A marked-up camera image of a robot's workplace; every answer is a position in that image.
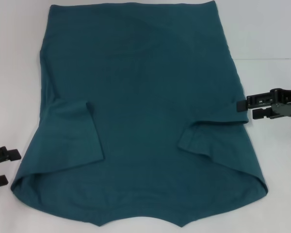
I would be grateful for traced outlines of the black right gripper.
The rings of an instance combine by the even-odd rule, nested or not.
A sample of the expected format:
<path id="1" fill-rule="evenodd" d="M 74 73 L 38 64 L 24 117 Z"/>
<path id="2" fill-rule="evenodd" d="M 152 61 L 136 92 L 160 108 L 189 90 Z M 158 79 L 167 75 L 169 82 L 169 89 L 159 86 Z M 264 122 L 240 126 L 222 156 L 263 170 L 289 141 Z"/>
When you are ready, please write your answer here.
<path id="1" fill-rule="evenodd" d="M 237 112 L 248 109 L 253 109 L 253 119 L 291 117 L 291 90 L 276 88 L 270 93 L 247 96 L 245 100 L 237 102 Z"/>

